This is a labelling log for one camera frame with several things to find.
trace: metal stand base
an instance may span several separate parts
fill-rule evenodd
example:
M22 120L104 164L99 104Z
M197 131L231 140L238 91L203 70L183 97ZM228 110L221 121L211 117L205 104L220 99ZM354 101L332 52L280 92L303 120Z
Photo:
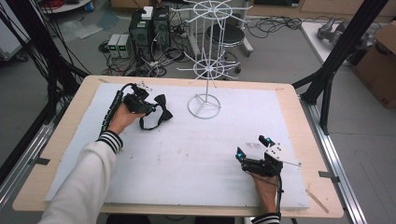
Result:
M211 94L196 94L189 100L189 111L199 119L213 119L221 110L218 98Z

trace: striped cuff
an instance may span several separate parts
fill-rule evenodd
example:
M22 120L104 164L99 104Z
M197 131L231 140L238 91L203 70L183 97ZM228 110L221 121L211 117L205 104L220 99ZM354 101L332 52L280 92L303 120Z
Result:
M116 133L107 130L100 135L98 140L96 140L96 142L99 141L108 144L116 155L121 151L122 140Z
M279 213L267 213L251 220L253 224L275 224L280 223Z

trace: cardboard box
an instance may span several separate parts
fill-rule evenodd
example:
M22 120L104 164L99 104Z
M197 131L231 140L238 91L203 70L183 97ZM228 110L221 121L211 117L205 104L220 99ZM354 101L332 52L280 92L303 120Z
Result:
M385 108L396 108L396 21L375 33L377 43L354 68Z
M111 7L133 12L143 7L156 7L160 3L161 0L111 0Z

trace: black metal pole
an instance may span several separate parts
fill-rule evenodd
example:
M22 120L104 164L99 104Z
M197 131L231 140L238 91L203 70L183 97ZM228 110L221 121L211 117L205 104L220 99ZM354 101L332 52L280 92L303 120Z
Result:
M322 108L320 111L320 127L326 134L329 134L327 122L332 92L332 80L344 60L353 51L355 45L387 2L388 0L365 0L319 70L292 84L293 87L297 89L311 82L308 90L301 95L301 99L307 101L311 105L317 102L318 97L324 91Z

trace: table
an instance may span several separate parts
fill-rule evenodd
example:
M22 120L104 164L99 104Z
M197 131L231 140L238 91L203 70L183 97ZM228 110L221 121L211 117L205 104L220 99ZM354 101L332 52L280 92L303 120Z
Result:
M44 211L48 203L44 201L64 150L73 138L96 89L101 83L144 82L148 85L204 87L206 81L176 78L143 78L143 77L86 77L74 100L68 107L61 122L49 140L41 158L50 159L48 165L37 164L27 178L13 208L18 211ZM296 156L302 164L301 173L306 186L306 193L311 207L306 210L285 210L282 217L341 217L344 212L329 178L319 177L318 171L327 171L320 156L314 135L305 118L294 88L289 84L253 83L236 81L217 81L220 88L253 89L274 91L278 98L284 120L287 124L290 141ZM259 215L259 208L220 207L220 206L173 206L142 204L105 204L104 213L131 214L165 214L191 216L233 216L254 217Z

